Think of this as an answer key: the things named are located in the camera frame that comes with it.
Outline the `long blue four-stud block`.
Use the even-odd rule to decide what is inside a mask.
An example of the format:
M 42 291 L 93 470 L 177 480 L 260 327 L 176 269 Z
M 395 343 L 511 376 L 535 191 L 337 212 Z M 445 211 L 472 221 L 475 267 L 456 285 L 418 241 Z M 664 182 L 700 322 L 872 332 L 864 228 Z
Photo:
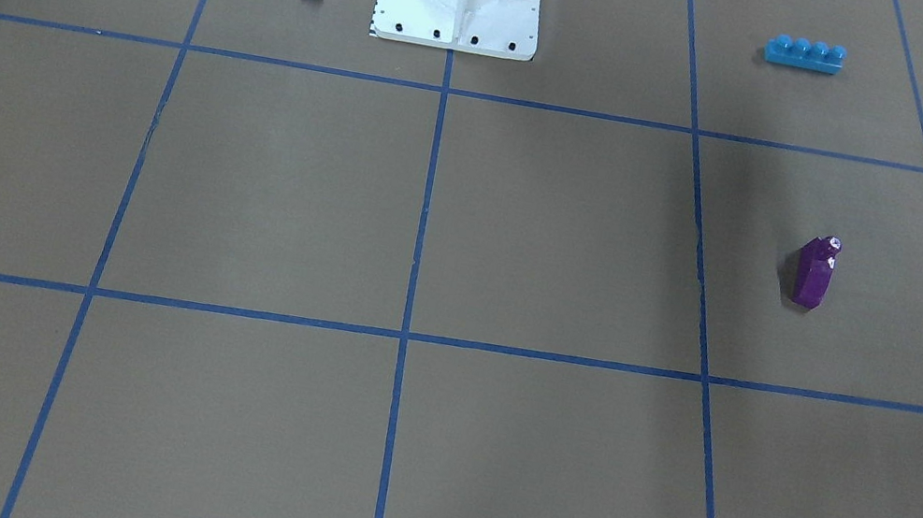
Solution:
M 844 46 L 828 46 L 823 41 L 795 38 L 786 34 L 770 38 L 763 49 L 767 63 L 788 66 L 825 74 L 838 74 L 847 62 L 848 50 Z

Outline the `purple trapezoid block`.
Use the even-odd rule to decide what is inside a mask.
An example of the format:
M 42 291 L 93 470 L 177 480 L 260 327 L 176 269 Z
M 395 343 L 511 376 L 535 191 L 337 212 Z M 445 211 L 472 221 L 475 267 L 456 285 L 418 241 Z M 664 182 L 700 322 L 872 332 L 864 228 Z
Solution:
M 791 300 L 805 309 L 816 309 L 824 301 L 838 254 L 842 249 L 838 236 L 816 237 L 801 247 Z

